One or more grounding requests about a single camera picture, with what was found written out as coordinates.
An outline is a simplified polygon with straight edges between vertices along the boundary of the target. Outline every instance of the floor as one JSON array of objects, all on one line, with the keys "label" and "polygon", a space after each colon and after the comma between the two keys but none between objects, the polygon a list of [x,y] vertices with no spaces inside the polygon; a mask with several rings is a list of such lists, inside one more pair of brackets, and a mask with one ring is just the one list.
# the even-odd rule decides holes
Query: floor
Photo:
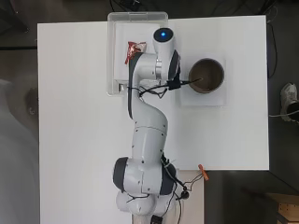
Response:
[{"label": "floor", "polygon": [[[261,6],[259,0],[248,0],[238,11],[239,0],[144,0],[149,10],[166,11],[170,19],[251,15]],[[20,18],[30,27],[26,34],[13,29],[0,35],[1,47],[35,46],[36,24],[60,21],[105,21],[111,11],[107,0],[14,0]],[[279,113],[279,92],[287,82],[299,85],[299,3],[277,4],[278,15],[272,21],[278,51],[278,67],[268,81],[269,114]],[[275,12],[268,16],[273,18]],[[268,65],[275,66],[273,37],[268,30]],[[0,78],[13,83],[8,95],[12,114],[38,139],[38,120],[25,103],[26,93],[37,88],[36,50],[0,50]],[[269,119],[269,172],[210,172],[205,190],[205,220],[213,223],[276,223],[244,189],[259,192],[298,194],[299,126],[282,119]]]}]

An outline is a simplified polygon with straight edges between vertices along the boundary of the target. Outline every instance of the orange clip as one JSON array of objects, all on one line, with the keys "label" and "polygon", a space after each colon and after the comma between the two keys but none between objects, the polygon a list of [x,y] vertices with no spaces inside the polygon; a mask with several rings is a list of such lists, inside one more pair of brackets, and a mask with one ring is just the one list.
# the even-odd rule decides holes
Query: orange clip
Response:
[{"label": "orange clip", "polygon": [[202,164],[199,164],[199,165],[198,165],[198,168],[199,168],[200,171],[202,172],[205,181],[208,181],[209,178],[208,178],[208,176],[207,176],[207,174],[206,174],[206,171],[205,171],[205,169],[204,169],[204,166],[203,166]]}]

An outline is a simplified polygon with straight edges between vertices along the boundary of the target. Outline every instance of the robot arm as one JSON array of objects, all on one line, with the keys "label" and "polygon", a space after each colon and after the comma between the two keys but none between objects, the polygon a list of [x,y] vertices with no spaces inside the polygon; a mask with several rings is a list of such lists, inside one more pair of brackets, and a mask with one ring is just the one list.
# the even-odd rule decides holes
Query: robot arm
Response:
[{"label": "robot arm", "polygon": [[[135,122],[132,158],[119,158],[114,167],[113,182],[121,191],[117,205],[122,211],[148,216],[163,213],[160,195],[174,190],[174,181],[165,171],[161,158],[167,136],[167,118],[157,108],[139,98],[142,79],[171,80],[175,77],[179,56],[174,49],[174,35],[168,28],[154,34],[156,54],[137,53],[129,63],[128,112]],[[172,176],[176,169],[167,168]]]}]

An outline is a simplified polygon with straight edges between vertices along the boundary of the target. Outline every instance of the plastic bin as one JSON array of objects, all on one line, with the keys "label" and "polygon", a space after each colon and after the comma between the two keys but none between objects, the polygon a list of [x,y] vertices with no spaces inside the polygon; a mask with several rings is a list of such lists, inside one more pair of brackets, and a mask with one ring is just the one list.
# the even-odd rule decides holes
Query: plastic bin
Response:
[{"label": "plastic bin", "polygon": [[126,83],[115,79],[115,45],[117,23],[155,23],[167,27],[168,15],[165,12],[113,12],[107,17],[107,94],[123,95]]}]

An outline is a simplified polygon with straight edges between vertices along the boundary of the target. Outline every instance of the brown bowl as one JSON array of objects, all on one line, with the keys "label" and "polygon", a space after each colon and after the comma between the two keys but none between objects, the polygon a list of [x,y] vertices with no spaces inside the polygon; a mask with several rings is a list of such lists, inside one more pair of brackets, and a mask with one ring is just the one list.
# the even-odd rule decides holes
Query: brown bowl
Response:
[{"label": "brown bowl", "polygon": [[224,80],[221,64],[213,59],[198,61],[189,73],[190,87],[199,93],[210,93],[216,90]]}]

